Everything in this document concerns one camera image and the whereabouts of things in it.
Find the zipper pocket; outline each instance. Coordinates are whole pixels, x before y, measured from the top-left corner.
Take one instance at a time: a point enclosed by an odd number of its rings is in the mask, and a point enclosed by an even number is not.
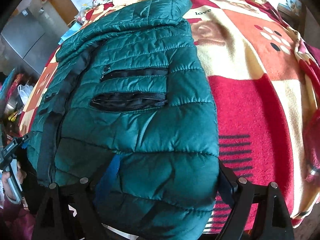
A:
[[[109,73],[103,74],[100,82],[112,78],[136,77],[136,76],[165,76],[168,74],[167,68],[142,68],[142,69],[122,69],[114,70]]]
[[[128,112],[164,106],[165,94],[150,92],[114,92],[95,96],[90,106],[107,112]]]

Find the metal bowl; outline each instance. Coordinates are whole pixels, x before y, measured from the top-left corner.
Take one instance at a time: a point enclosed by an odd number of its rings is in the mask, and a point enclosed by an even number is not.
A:
[[[12,114],[16,110],[17,107],[22,107],[22,101],[21,101],[18,90],[15,89],[12,95],[10,96],[7,105],[5,106],[4,116],[8,117],[10,114]]]

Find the orange patch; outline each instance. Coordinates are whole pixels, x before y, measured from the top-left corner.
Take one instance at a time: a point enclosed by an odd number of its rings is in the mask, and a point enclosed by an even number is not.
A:
[[[281,25],[230,10],[223,11],[257,51],[272,81],[303,80],[293,53],[294,42]]]

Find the blue cloth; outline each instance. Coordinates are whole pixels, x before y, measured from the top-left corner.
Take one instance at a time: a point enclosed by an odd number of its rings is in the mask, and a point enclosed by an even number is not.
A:
[[[62,35],[60,41],[59,41],[59,45],[62,44],[66,39],[70,38],[73,34],[75,34],[77,31],[79,31],[81,28],[81,25],[79,23],[75,23],[71,26],[71,28]]]
[[[98,184],[95,187],[95,198],[93,200],[93,204],[97,205],[101,202],[104,202],[107,198],[112,184],[116,179],[116,176],[118,174],[120,167],[120,155],[116,154],[108,168],[106,169],[106,172],[103,174],[102,178],[98,182]]]

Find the metal bolt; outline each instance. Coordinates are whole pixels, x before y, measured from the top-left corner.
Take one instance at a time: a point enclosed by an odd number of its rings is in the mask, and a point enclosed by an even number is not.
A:
[[[270,185],[271,185],[271,187],[273,187],[273,188],[277,188],[277,187],[278,187],[278,184],[275,183],[275,182],[271,182]]]
[[[56,186],[57,186],[57,184],[51,183],[51,184],[49,185],[49,189],[54,189]]]
[[[240,182],[241,184],[246,184],[248,181],[247,181],[246,178],[240,177],[240,178],[239,178],[239,182]]]
[[[89,181],[89,179],[87,177],[83,177],[80,179],[81,184],[86,184],[88,181]]]

